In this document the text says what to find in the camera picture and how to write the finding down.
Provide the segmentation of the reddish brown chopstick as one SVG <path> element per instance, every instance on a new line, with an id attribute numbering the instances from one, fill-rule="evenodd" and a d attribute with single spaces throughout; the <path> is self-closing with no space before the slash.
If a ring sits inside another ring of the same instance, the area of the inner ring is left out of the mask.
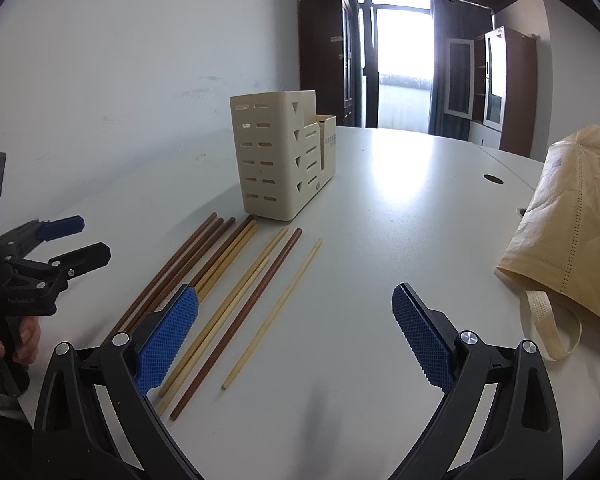
<path id="1" fill-rule="evenodd" d="M 179 400 L 178 404 L 175 405 L 174 410 L 169 416 L 171 420 L 177 420 L 180 417 L 181 412 L 184 411 L 184 408 L 186 408 L 186 405 L 188 404 L 190 399 L 194 396 L 201 384 L 211 372 L 212 367 L 214 367 L 215 363 L 219 361 L 219 358 L 222 356 L 222 353 L 224 352 L 228 344 L 232 341 L 232 339 L 240 329 L 240 326 L 242 326 L 242 323 L 245 322 L 246 318 L 248 318 L 249 313 L 254 308 L 260 297 L 263 295 L 265 289 L 268 288 L 268 284 L 271 283 L 275 274 L 291 253 L 292 248 L 294 248 L 294 245 L 297 244 L 302 233 L 303 230 L 300 228 L 294 230 L 294 232 L 291 235 L 291 238 L 285 244 L 278 256 L 274 259 L 273 263 L 270 265 L 270 267 L 264 274 L 262 280 L 259 282 L 259 284 L 257 284 L 256 289 L 251 293 L 246 303 L 242 306 L 242 310 L 239 311 L 236 318 L 234 318 L 232 324 L 228 326 L 227 331 L 211 352 L 210 356 L 208 357 L 208 360 L 204 362 L 204 365 L 201 367 L 200 371 L 193 379 L 192 383 L 184 392 L 183 396 L 181 397 L 181 400 Z"/>

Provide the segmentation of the glass balcony door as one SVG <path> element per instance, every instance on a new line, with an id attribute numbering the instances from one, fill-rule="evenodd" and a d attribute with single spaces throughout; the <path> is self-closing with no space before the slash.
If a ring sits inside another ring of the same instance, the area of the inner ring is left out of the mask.
<path id="1" fill-rule="evenodd" d="M 432 0 L 355 0 L 358 122 L 426 133 L 434 79 Z"/>

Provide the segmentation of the brown paper bag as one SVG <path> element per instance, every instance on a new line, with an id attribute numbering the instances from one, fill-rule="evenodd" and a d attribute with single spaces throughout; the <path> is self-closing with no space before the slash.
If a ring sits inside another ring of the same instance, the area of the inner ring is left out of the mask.
<path id="1" fill-rule="evenodd" d="M 600 320 L 600 125 L 548 149 L 534 195 L 498 270 L 524 288 L 522 299 L 547 356 L 568 358 L 582 336 L 582 311 Z M 554 307 L 576 317 L 562 344 Z"/>

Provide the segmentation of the white brown glass cabinet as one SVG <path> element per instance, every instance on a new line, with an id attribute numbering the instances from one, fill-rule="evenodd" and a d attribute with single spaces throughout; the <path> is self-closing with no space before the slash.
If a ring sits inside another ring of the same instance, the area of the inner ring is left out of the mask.
<path id="1" fill-rule="evenodd" d="M 536 40 L 501 26 L 451 46 L 460 44 L 470 47 L 468 104 L 445 111 L 470 119 L 470 142 L 528 157 L 538 95 Z"/>

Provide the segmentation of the cream plastic utensil holder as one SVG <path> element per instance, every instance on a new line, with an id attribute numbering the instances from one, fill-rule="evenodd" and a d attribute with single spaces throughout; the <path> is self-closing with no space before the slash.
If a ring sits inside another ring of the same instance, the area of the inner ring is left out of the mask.
<path id="1" fill-rule="evenodd" d="M 296 218 L 336 174 L 336 117 L 313 90 L 232 96 L 230 114 L 245 212 Z"/>

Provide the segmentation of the light bamboo chopstick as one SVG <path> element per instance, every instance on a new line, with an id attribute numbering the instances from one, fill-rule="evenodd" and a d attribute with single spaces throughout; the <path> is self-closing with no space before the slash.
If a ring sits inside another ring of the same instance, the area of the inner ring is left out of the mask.
<path id="1" fill-rule="evenodd" d="M 180 390 L 184 380 L 192 370 L 193 366 L 206 351 L 208 345 L 211 344 L 211 341 L 215 337 L 216 333 L 223 326 L 228 316 L 232 313 L 234 307 L 237 306 L 238 302 L 242 299 L 242 296 L 244 296 L 244 293 L 248 290 L 252 282 L 256 279 L 258 274 L 266 265 L 268 262 L 268 256 L 276 247 L 278 242 L 286 235 L 287 231 L 288 228 L 283 226 L 272 238 L 272 240 L 270 240 L 270 242 L 265 246 L 256 261 L 250 266 L 250 268 L 234 286 L 232 291 L 218 307 L 218 310 L 214 312 L 212 318 L 210 318 L 210 320 L 201 330 L 200 334 L 189 346 L 184 356 L 180 359 L 180 362 L 176 364 L 174 371 L 168 378 L 166 378 L 166 382 L 158 393 L 158 397 L 160 399 L 158 406 L 159 413 L 162 413 L 171 403 L 175 393 Z"/>
<path id="2" fill-rule="evenodd" d="M 245 282 L 245 284 L 242 285 L 242 288 L 239 289 L 237 295 L 232 300 L 230 300 L 230 303 L 223 310 L 220 317 L 213 323 L 207 335 L 204 337 L 201 343 L 198 344 L 192 356 L 185 362 L 185 365 L 181 368 L 180 372 L 176 375 L 176 378 L 170 385 L 170 389 L 161 398 L 161 401 L 158 404 L 157 414 L 159 416 L 161 416 L 164 413 L 166 408 L 172 402 L 174 396 L 178 393 L 178 390 L 181 389 L 181 386 L 184 384 L 185 379 L 192 371 L 194 365 L 199 361 L 201 356 L 207 350 L 209 344 L 212 343 L 212 340 L 214 339 L 215 335 L 218 333 L 218 331 L 223 326 L 223 324 L 228 319 L 233 310 L 237 307 L 239 301 L 242 300 L 242 296 L 244 296 L 247 290 L 250 289 L 252 283 L 256 280 L 261 271 L 266 267 L 266 265 L 268 264 L 268 260 L 270 260 L 270 258 L 265 257 L 256 267 L 256 270 L 252 271 L 249 274 L 248 280 Z"/>
<path id="3" fill-rule="evenodd" d="M 203 302 L 204 298 L 209 295 L 211 289 L 215 284 L 222 278 L 226 269 L 234 261 L 237 255 L 242 251 L 245 244 L 248 243 L 248 238 L 257 229 L 257 221 L 252 219 L 246 226 L 244 226 L 237 236 L 230 242 L 227 248 L 225 248 L 219 259 L 212 264 L 209 271 L 204 274 L 201 281 L 195 286 L 198 301 Z"/>
<path id="4" fill-rule="evenodd" d="M 272 310 L 268 312 L 268 316 L 264 319 L 257 333 L 253 336 L 247 348 L 245 348 L 245 351 L 242 352 L 242 355 L 240 356 L 234 367 L 230 370 L 230 374 L 226 376 L 224 382 L 221 385 L 222 391 L 225 391 L 228 388 L 230 388 L 230 385 L 234 382 L 236 377 L 245 367 L 245 365 L 253 355 L 253 352 L 256 351 L 258 344 L 260 344 L 264 335 L 274 323 L 276 316 L 279 315 L 279 312 L 283 309 L 283 306 L 286 304 L 287 300 L 294 292 L 294 289 L 298 286 L 303 274 L 305 274 L 306 270 L 308 270 L 308 267 L 317 255 L 318 251 L 321 249 L 323 243 L 324 238 L 320 237 L 315 242 L 314 246 L 311 248 L 306 258 L 302 261 L 300 268 L 298 269 L 297 273 L 294 274 L 294 277 L 291 279 L 288 286 L 285 288 L 284 292 L 282 293 L 282 296 L 278 298 L 276 304 L 274 304 L 274 307 L 272 307 Z"/>

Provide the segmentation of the dark wooden wardrobe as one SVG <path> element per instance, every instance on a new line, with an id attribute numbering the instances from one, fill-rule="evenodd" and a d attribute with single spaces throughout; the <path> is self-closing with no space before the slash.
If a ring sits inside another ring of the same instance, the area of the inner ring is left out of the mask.
<path id="1" fill-rule="evenodd" d="M 315 91 L 319 115 L 354 125 L 349 0 L 300 0 L 300 86 Z"/>

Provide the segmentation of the dark brown chopstick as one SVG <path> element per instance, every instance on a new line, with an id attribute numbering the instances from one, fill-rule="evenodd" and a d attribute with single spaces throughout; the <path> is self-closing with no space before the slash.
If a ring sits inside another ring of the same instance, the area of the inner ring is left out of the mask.
<path id="1" fill-rule="evenodd" d="M 118 322 L 112 326 L 112 329 L 107 334 L 108 337 L 114 335 L 117 330 L 120 330 L 126 322 L 129 321 L 130 317 L 140 308 L 140 305 L 144 300 L 147 299 L 149 294 L 163 281 L 166 274 L 171 271 L 174 266 L 183 258 L 187 249 L 191 248 L 193 244 L 204 234 L 204 231 L 208 229 L 213 220 L 216 219 L 218 214 L 212 212 L 210 216 L 201 223 L 200 226 L 192 233 L 192 235 L 185 241 L 185 243 L 178 248 L 176 252 L 170 257 L 170 259 L 162 266 L 158 273 L 151 279 L 151 281 L 145 286 L 140 292 L 132 304 L 122 314 L 122 317 L 118 319 Z"/>
<path id="2" fill-rule="evenodd" d="M 192 287 L 197 287 L 198 283 L 201 279 L 206 275 L 206 273 L 212 268 L 212 266 L 219 260 L 219 258 L 226 252 L 227 248 L 230 247 L 230 244 L 236 240 L 236 237 L 245 229 L 246 226 L 253 220 L 253 215 L 250 214 L 245 220 L 236 228 L 233 232 L 230 233 L 230 236 L 224 240 L 223 244 L 215 251 L 215 253 L 211 256 L 211 258 L 204 264 L 204 266 L 197 272 L 197 274 L 189 281 L 189 285 Z"/>
<path id="3" fill-rule="evenodd" d="M 223 233 L 225 220 L 217 214 L 210 214 L 207 220 L 176 251 L 158 274 L 143 289 L 122 319 L 112 329 L 130 330 L 140 324 L 146 315 L 159 307 L 164 298 L 193 269 L 200 259 L 215 244 Z"/>
<path id="4" fill-rule="evenodd" d="M 125 325 L 125 330 L 130 332 L 140 321 L 163 302 L 166 295 L 189 274 L 198 261 L 209 251 L 209 249 L 218 241 L 218 239 L 235 223 L 235 218 L 230 217 L 227 220 L 216 218 L 212 221 L 204 234 L 196 240 L 193 246 L 186 250 L 183 258 L 166 274 L 163 281 L 149 294 L 146 300 L 140 305 L 140 310 L 135 313 L 129 322 Z"/>

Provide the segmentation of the dark blue curtain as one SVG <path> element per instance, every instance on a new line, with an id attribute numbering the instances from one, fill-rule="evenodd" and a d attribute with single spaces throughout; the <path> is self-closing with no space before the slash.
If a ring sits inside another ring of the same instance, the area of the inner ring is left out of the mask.
<path id="1" fill-rule="evenodd" d="M 428 133 L 467 141 L 470 119 L 448 114 L 453 106 L 468 104 L 470 47 L 453 40 L 474 40 L 492 29 L 492 11 L 462 0 L 431 0 L 434 18 L 434 76 Z"/>

